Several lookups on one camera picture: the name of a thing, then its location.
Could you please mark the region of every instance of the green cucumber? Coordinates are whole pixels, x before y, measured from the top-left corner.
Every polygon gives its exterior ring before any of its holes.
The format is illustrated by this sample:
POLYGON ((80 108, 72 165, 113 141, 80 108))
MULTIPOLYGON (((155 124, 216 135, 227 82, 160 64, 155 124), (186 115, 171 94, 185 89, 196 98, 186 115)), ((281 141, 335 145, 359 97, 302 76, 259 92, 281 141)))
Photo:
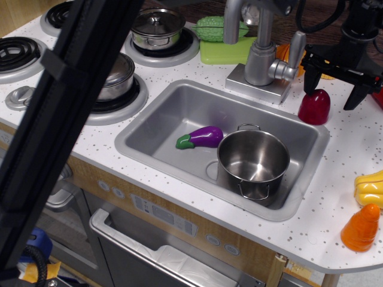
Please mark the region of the green cucumber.
MULTIPOLYGON (((192 28, 197 36, 208 42, 223 42, 223 16, 208 16, 198 20, 192 28)), ((239 22, 239 37, 243 37, 249 31, 248 26, 239 22)))

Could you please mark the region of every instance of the stainless steel pot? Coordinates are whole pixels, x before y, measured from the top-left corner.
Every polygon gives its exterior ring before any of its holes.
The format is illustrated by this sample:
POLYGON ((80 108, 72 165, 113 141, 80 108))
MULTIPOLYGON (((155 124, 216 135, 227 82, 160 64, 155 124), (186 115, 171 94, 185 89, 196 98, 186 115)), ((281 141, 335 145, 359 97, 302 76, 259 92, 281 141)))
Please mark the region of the stainless steel pot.
POLYGON ((286 146, 270 133, 238 130, 227 135, 217 150, 217 184, 261 205, 270 205, 290 163, 286 146))
POLYGON ((146 50, 170 48, 178 42, 185 22, 185 18, 173 10, 142 10, 132 26, 132 41, 146 50))
POLYGON ((111 72, 97 98, 97 101, 113 100, 130 90, 133 85, 134 62, 127 55, 117 56, 111 72))

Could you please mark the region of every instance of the orange toy fruit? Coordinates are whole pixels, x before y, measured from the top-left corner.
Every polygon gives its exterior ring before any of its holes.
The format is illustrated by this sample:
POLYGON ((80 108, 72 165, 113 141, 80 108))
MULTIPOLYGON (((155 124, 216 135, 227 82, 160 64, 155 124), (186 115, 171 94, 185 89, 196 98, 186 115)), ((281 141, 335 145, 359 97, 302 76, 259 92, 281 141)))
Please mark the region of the orange toy fruit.
POLYGON ((355 213, 341 231, 344 245, 357 252, 369 250, 379 228, 380 213, 379 206, 374 203, 355 213))

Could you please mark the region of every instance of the speckled countertop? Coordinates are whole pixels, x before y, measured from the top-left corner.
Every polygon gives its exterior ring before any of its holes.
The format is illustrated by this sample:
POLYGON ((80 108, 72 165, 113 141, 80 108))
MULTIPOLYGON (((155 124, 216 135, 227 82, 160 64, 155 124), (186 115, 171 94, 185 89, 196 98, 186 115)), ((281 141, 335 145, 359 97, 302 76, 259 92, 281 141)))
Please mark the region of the speckled countertop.
MULTIPOLYGON (((37 38, 50 48, 56 41, 55 37, 42 32, 39 18, 7 36, 37 38)), ((198 54, 189 62, 171 68, 148 68, 136 64, 135 73, 147 85, 147 106, 171 82, 181 79, 228 91, 224 88, 225 78, 234 67, 204 65, 198 54)), ((18 126, 24 112, 8 109, 5 106, 5 97, 15 88, 35 86, 39 76, 40 74, 13 84, 0 84, 1 122, 11 127, 18 126)), ((290 94, 282 105, 253 100, 296 115, 305 95, 302 81, 303 78, 298 78, 293 83, 290 94)), ((317 271, 350 273, 383 267, 381 228, 374 245, 365 253, 349 250, 340 238, 341 229, 360 210, 353 197, 355 177, 383 169, 383 110, 368 96, 355 110, 344 111, 343 106, 352 86, 342 81, 321 80, 318 88, 325 89, 332 101, 330 118, 325 124, 330 131, 330 142, 296 214, 286 221, 261 219, 121 155, 114 147, 114 139, 134 117, 109 126, 84 126, 72 155, 317 271)))

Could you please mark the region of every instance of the metal sink basin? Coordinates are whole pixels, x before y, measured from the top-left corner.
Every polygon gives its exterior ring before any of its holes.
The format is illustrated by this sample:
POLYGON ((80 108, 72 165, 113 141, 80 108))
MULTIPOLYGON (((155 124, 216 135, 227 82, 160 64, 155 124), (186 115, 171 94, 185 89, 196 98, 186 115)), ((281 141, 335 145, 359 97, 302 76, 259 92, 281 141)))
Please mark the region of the metal sink basin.
POLYGON ((115 139, 117 150, 213 196, 271 221, 292 217, 322 158, 330 135, 324 126, 310 126, 282 112, 199 83, 170 84, 115 139), (240 124, 256 124, 279 138, 290 153, 290 165, 265 207, 217 185, 217 149, 176 149, 177 139, 205 126, 224 136, 240 124))

